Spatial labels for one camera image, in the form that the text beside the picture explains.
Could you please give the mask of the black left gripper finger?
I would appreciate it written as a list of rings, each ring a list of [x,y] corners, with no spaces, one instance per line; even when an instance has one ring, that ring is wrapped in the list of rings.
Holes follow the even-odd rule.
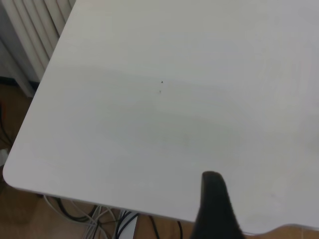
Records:
[[[190,236],[192,239],[243,239],[226,183],[221,174],[202,174],[200,207]]]

